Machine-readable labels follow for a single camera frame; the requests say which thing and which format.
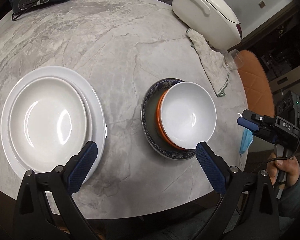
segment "round table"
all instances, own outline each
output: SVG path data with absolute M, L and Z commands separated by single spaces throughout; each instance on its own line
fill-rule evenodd
M 208 144 L 229 165 L 239 161 L 247 108 L 237 71 L 217 98 L 185 26 L 157 0 L 69 0 L 0 21 L 0 118 L 8 93 L 28 72 L 48 65 L 74 69 L 97 92 L 108 135 L 101 162 L 73 199 L 86 218 L 146 215 L 199 198 L 212 187 L 196 158 L 166 159 L 148 144 L 140 122 L 147 89 L 162 78 L 195 82 L 212 96 L 217 125 Z M 0 190 L 16 198 L 21 179 L 0 139 Z M 52 211 L 58 213 L 51 194 Z

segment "rice cooker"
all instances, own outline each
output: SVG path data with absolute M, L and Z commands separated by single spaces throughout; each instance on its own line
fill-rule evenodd
M 240 23 L 224 0 L 173 0 L 172 10 L 216 49 L 228 50 L 241 42 Z

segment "human hand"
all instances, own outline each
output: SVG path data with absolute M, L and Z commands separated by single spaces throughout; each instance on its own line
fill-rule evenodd
M 275 157 L 276 155 L 274 153 L 271 153 L 268 159 L 272 159 Z M 278 169 L 287 173 L 287 187 L 293 186 L 298 181 L 300 176 L 300 166 L 295 156 L 288 160 L 277 160 L 269 162 L 267 164 L 267 172 L 271 179 L 272 185 L 275 183 L 275 176 L 277 175 Z

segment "sleeve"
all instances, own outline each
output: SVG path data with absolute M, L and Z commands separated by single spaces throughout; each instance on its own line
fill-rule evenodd
M 300 211 L 300 176 L 297 182 L 283 190 L 278 201 L 279 216 L 295 218 Z

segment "orange leather chair back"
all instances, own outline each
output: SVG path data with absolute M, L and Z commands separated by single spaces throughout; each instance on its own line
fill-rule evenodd
M 248 108 L 260 115 L 274 117 L 274 103 L 270 85 L 258 58 L 248 50 L 240 51 L 243 66 L 238 69 Z

